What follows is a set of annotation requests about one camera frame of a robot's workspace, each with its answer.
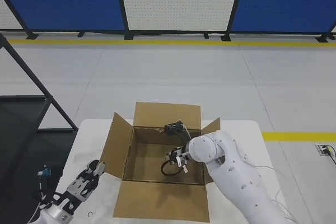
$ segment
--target box flap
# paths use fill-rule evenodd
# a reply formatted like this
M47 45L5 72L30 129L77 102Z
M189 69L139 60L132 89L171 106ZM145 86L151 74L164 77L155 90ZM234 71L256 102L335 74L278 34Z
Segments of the box flap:
M208 124L205 128L202 129L201 134L209 134L220 130L220 118L215 119L213 122Z
M132 126L114 113L100 161L106 163L105 172L122 178L129 149Z
M188 129L200 130L200 106L137 102L133 126L164 127L181 120Z
M210 124L208 124L205 128L202 129L202 134L209 134L212 132L215 132L217 130L220 130L220 118L214 120ZM204 183L209 184L213 182L213 179L209 175L209 172L207 170L207 166L204 164L203 166L203 174L204 174Z
M209 222L205 186L122 181L113 217Z

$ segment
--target white cable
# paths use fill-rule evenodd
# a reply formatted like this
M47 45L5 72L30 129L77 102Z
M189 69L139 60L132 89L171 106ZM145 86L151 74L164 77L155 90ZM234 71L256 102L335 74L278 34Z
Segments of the white cable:
M189 139L192 139L191 136L190 136L190 134L189 134L189 132L188 132L188 129L186 128L186 126L184 124L183 124L183 128L185 129L186 133L188 134Z
M42 189L42 184L41 181L39 181L39 189ZM41 200L44 198L44 194L41 192ZM36 215L36 212L38 211L39 207L40 207L41 202L39 202L38 206L36 207L34 214L32 214L31 218L29 219L29 221L27 222L27 224L29 224L32 219L34 218L34 216Z
M31 218L29 219L29 221L27 222L27 224L29 224L31 222L31 220L34 218L34 216L36 215L36 212L38 211L39 209L39 206L40 206L40 203L38 204L38 206L36 207L35 211L34 211L34 214L32 214Z

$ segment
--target blue wall panel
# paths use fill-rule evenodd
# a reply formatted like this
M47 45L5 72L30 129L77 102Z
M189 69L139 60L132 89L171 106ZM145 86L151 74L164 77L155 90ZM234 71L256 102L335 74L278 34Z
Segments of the blue wall panel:
M29 29L124 30L119 0L11 0Z
M239 0L234 31L326 32L336 0Z

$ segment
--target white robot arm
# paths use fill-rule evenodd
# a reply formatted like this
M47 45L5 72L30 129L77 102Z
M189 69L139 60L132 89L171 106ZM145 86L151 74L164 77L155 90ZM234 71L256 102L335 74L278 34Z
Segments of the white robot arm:
M207 165L218 189L250 224L291 223L269 197L256 167L223 130L193 138L189 156Z

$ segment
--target power outlet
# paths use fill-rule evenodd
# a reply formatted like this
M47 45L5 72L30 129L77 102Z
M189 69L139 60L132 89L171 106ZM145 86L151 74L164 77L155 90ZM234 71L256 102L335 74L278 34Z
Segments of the power outlet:
M326 149L326 148L328 150L330 150L327 145L325 145L325 144L315 144L315 146L316 146L316 149L318 150L320 156L329 156L327 153L324 152L324 149Z

